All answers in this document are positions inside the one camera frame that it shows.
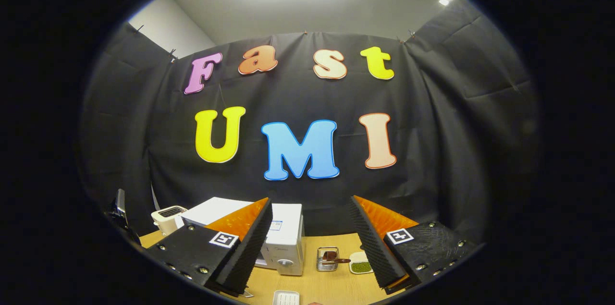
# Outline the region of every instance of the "white wall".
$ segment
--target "white wall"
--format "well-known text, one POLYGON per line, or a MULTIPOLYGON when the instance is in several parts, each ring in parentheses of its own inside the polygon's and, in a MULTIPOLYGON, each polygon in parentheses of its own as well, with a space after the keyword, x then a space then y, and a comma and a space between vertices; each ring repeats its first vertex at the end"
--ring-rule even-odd
POLYGON ((175 0, 154 0, 129 20, 130 25, 178 58, 208 49, 215 44, 175 0))

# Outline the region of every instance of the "black foam pad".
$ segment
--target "black foam pad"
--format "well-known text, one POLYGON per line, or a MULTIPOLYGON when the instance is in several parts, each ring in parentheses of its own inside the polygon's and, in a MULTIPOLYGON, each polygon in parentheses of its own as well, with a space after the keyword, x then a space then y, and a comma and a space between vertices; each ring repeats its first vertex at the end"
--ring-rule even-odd
POLYGON ((220 290, 232 296, 243 294, 244 289, 252 274, 252 268, 257 260, 258 253, 263 246, 267 233, 273 219, 271 200, 267 200, 257 219, 248 230, 244 241, 242 241, 231 259, 222 268, 222 271, 215 278, 216 283, 221 287, 220 290))
POLYGON ((348 211, 358 237, 361 239, 361 244, 363 244, 369 265, 374 270, 378 286, 384 288, 406 275, 406 271, 393 254, 389 252, 384 241, 376 233, 376 229, 374 229, 369 221, 365 211, 363 211, 363 208, 354 197, 351 197, 348 211))

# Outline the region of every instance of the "small dish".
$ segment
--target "small dish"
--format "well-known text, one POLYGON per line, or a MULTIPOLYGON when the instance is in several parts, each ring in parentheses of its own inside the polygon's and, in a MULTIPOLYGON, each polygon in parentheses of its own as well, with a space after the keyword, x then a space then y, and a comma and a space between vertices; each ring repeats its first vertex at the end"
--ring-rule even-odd
POLYGON ((299 293, 277 290, 273 293, 273 305, 299 305, 299 293))
POLYGON ((352 270, 352 264, 364 263, 364 262, 369 263, 369 260, 367 260, 367 255, 363 251, 355 252, 355 253, 351 254, 350 255, 350 261, 351 262, 348 263, 348 268, 350 268, 350 272, 352 272, 352 274, 369 274, 371 272, 374 272, 374 269, 371 268, 371 265, 369 266, 370 267, 369 271, 355 272, 354 270, 352 270))

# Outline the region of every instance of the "microwave knob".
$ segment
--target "microwave knob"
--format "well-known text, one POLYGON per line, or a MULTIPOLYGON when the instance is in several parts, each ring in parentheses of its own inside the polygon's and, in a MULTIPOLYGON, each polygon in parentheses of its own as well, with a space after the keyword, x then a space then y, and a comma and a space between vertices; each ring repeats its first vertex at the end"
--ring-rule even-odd
POLYGON ((279 259, 279 261, 277 261, 277 263, 280 263, 281 265, 283 265, 285 267, 290 267, 291 265, 293 265, 293 262, 289 261, 288 259, 279 259))

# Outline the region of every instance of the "letter m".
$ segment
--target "letter m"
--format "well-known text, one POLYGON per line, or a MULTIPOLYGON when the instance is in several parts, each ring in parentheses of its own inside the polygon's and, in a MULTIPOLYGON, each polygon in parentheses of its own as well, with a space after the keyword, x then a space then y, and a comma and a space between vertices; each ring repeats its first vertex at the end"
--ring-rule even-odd
POLYGON ((333 161, 333 132, 337 128, 334 121, 319 120, 310 124, 303 143, 299 144, 288 125, 272 122, 263 125, 261 131, 269 143, 269 170, 266 180, 285 180, 288 172, 283 169, 283 160, 295 178, 301 178, 303 171, 312 158, 312 167, 307 176, 312 179, 334 178, 340 170, 333 161))

